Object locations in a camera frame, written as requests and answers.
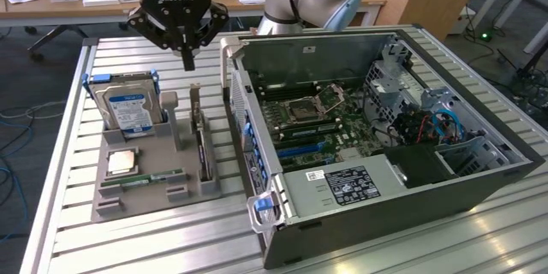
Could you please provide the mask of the white socket box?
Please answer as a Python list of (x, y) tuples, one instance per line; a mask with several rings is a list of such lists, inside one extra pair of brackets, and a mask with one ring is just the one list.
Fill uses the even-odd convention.
[(474, 9), (471, 9), (468, 6), (464, 6), (463, 10), (460, 11), (458, 21), (454, 25), (451, 33), (455, 35), (460, 35), (466, 31), (470, 23), (474, 20), (474, 17), (475, 17)]

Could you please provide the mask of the silver metal drive cage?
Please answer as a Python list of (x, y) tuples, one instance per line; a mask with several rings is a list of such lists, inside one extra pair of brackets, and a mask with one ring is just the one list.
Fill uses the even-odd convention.
[(375, 107), (374, 113), (388, 122), (402, 113), (443, 109), (454, 97), (446, 85), (431, 87), (414, 72), (412, 56), (414, 50), (404, 41), (392, 37), (366, 76), (366, 103)]

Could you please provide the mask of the silver disk bay bracket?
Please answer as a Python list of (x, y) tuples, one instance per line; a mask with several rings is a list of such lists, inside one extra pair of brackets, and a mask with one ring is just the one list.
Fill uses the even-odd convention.
[(500, 149), (483, 136), (458, 144), (440, 144), (435, 149), (458, 176), (468, 176), (511, 164)]

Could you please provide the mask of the long expansion slot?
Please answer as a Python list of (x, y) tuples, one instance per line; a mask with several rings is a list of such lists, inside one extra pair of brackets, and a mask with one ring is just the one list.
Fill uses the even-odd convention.
[(280, 159), (299, 157), (303, 155), (315, 155), (319, 153), (322, 153), (322, 150), (319, 148), (295, 148), (295, 149), (279, 150), (276, 152), (278, 157)]
[(307, 144), (307, 145), (302, 145), (302, 146), (296, 146), (292, 148), (284, 148), (276, 151), (276, 154), (279, 157), (290, 157), (290, 156), (295, 156), (295, 155), (303, 155), (303, 154), (308, 154), (308, 153), (316, 153), (319, 151), (322, 151), (324, 147), (324, 143), (323, 142), (318, 142), (314, 144)]

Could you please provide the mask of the hard disk with blue caddy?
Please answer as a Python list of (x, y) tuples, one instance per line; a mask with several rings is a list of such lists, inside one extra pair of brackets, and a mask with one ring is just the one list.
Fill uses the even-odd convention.
[(107, 130), (120, 130), (127, 139), (154, 133), (154, 126), (164, 122), (156, 70), (84, 74), (82, 82), (99, 108)]

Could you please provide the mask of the open dark PC case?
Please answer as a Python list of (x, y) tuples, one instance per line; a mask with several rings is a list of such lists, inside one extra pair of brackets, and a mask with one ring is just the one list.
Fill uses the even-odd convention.
[[(454, 97), (443, 109), (402, 113), (388, 122), (366, 103), (366, 76), (392, 37), (414, 50), (414, 72), (431, 87), (446, 85)], [(342, 248), (468, 212), (546, 163), (544, 155), (520, 137), (512, 124), (522, 125), (535, 141), (548, 142), (548, 133), (426, 30), (372, 27), (339, 33), (232, 35), (220, 44), (236, 162), (267, 269), (284, 269)], [(302, 219), (292, 215), (288, 200), (282, 196), (280, 178), (292, 171), (286, 172), (280, 165), (260, 110), (260, 93), (335, 81), (358, 91), (358, 106), (384, 145), (376, 155), (386, 155), (408, 176), (408, 190), (370, 205)], [(254, 93), (247, 93), (247, 85)], [(458, 176), (435, 146), (458, 144), (479, 136), (495, 144), (511, 164)], [(254, 202), (262, 198), (272, 200), (274, 208), (258, 212)]]

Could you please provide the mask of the green RAM stick white label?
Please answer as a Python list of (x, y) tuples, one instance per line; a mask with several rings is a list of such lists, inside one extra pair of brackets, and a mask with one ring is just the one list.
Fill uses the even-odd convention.
[(310, 126), (292, 126), (280, 130), (280, 135), (286, 138), (300, 138), (311, 135), (324, 135), (328, 133), (336, 133), (343, 128), (342, 124), (315, 124)]

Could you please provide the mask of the black graphics card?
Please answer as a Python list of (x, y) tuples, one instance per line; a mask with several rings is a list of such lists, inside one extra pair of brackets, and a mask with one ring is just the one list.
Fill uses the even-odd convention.
[(196, 143), (198, 143), (198, 154), (199, 154), (199, 161), (200, 161), (200, 169), (199, 169), (199, 177), (202, 182), (211, 181), (212, 170), (210, 166), (210, 159), (208, 159), (208, 150), (207, 150), (207, 143), (206, 143), (206, 120), (204, 115), (200, 107), (200, 85), (192, 84), (190, 90), (191, 96), (191, 127), (192, 133), (196, 136)]

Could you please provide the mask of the metal socket cover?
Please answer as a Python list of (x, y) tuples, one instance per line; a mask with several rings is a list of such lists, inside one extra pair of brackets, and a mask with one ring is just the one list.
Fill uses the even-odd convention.
[(346, 100), (344, 90), (332, 83), (315, 97), (319, 111), (327, 114), (335, 107), (338, 107)]

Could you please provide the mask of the silver CPU chip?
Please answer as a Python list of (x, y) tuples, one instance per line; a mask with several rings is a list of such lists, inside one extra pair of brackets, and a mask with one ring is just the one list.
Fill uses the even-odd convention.
[(108, 169), (110, 175), (127, 173), (135, 167), (135, 152), (132, 150), (115, 151), (110, 153)]

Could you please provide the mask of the black office chair base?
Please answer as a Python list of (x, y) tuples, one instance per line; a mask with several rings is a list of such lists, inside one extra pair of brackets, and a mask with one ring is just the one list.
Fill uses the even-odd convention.
[[(79, 35), (83, 39), (88, 39), (90, 36), (87, 33), (83, 31), (82, 25), (79, 24), (62, 24), (54, 27), (54, 29), (46, 34), (35, 43), (31, 45), (28, 48), (28, 56), (30, 59), (35, 62), (40, 62), (44, 60), (44, 55), (38, 53), (38, 50), (43, 45), (46, 45), (48, 42), (51, 42), (60, 34), (63, 34), (67, 31), (72, 31)], [(128, 31), (128, 25), (124, 22), (118, 23), (119, 29), (123, 31)], [(38, 29), (35, 26), (24, 26), (23, 27), (24, 31), (30, 35), (36, 35), (38, 34)]]

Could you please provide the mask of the grey parts rack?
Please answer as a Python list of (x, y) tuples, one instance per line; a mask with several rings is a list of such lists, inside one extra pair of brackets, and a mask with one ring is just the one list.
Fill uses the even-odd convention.
[[(214, 178), (211, 181), (202, 182), (196, 136), (191, 127), (192, 118), (190, 116), (187, 119), (176, 119), (176, 98), (175, 92), (166, 92), (160, 95), (160, 106), (168, 114), (167, 122), (154, 126), (151, 135), (127, 139), (120, 130), (106, 130), (102, 133), (91, 214), (91, 220), (95, 223), (130, 218), (222, 197), (210, 119), (203, 112)], [(135, 152), (135, 167), (127, 173), (110, 175), (107, 173), (110, 153), (124, 150)], [(108, 180), (172, 169), (184, 169), (184, 173), (150, 185), (100, 187), (100, 183)]]

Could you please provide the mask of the CPU socket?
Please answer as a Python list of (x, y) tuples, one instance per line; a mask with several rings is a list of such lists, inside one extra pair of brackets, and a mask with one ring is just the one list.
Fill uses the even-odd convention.
[(318, 111), (312, 98), (302, 98), (290, 101), (286, 105), (288, 110), (288, 118), (291, 123), (304, 123), (320, 120), (320, 112)]

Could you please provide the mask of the grey power supply unit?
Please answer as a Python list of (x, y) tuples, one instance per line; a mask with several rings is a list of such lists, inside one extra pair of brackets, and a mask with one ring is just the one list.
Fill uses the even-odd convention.
[(284, 173), (282, 196), (295, 217), (326, 216), (404, 193), (408, 176), (386, 155)]

